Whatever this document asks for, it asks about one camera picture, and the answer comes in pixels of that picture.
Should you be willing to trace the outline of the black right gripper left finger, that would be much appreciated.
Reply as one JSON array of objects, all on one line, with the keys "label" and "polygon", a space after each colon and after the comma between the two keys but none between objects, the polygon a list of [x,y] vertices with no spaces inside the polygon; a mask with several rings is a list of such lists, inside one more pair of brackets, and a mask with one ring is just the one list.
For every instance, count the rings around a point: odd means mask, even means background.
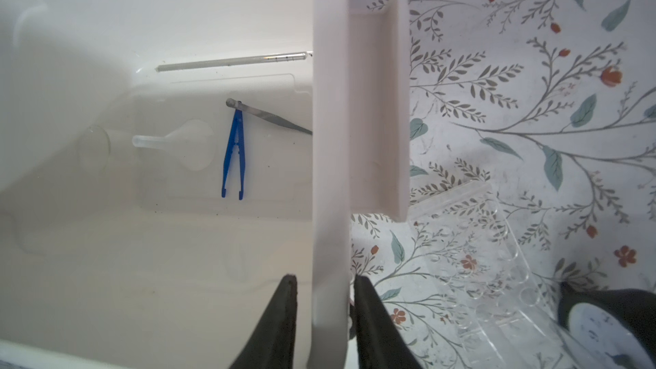
[{"label": "black right gripper left finger", "polygon": [[297,329],[297,277],[283,276],[230,369],[292,369]]}]

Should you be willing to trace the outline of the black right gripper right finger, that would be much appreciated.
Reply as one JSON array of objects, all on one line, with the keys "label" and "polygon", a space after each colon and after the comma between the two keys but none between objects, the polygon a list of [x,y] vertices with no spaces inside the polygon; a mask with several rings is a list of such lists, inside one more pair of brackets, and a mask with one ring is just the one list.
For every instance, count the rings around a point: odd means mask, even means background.
[{"label": "black right gripper right finger", "polygon": [[416,368],[421,365],[404,343],[371,280],[356,275],[353,323],[360,368]]}]

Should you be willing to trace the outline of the white plastic storage bin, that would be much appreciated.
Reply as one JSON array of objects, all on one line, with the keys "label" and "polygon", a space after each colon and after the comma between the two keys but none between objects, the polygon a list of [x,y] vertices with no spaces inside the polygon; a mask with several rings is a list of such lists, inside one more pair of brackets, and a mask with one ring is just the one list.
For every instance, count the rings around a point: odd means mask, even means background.
[{"label": "white plastic storage bin", "polygon": [[409,0],[1,0],[1,365],[344,368]]}]

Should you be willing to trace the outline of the metal tweezers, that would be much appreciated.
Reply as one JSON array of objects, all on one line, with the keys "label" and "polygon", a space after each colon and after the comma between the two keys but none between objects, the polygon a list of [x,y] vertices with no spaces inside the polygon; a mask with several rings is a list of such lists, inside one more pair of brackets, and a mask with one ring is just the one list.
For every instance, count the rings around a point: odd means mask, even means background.
[{"label": "metal tweezers", "polygon": [[313,132],[305,127],[298,126],[297,124],[287,121],[287,119],[278,116],[276,114],[270,113],[268,111],[264,111],[261,109],[256,109],[254,107],[251,107],[249,105],[243,104],[241,101],[235,100],[233,98],[229,98],[225,101],[225,104],[227,107],[239,110],[243,113],[250,114],[254,117],[257,117],[263,121],[269,122],[271,124],[274,124],[275,126],[280,126],[283,128],[287,128],[293,131],[297,131],[299,133],[304,133],[307,135],[312,136]]}]

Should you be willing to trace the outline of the clear glass stirring rod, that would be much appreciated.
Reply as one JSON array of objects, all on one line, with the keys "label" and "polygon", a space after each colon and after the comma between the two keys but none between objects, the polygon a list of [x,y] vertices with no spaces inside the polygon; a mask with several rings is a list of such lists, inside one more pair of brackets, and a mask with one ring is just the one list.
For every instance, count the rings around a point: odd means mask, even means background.
[{"label": "clear glass stirring rod", "polygon": [[288,63],[305,61],[313,56],[312,51],[277,53],[260,56],[245,56],[225,59],[205,60],[205,61],[188,61],[186,63],[169,63],[162,64],[155,68],[157,73],[174,72],[204,68],[223,68],[233,66],[266,64],[266,63]]}]

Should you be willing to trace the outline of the clear plastic tube rack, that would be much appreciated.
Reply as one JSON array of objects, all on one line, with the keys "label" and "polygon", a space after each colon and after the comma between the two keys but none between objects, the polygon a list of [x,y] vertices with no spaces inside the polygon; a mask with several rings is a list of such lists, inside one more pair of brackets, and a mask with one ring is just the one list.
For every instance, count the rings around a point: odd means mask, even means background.
[{"label": "clear plastic tube rack", "polygon": [[599,368],[561,328],[490,184],[472,181],[408,210],[421,258],[454,297],[457,337],[472,368]]}]

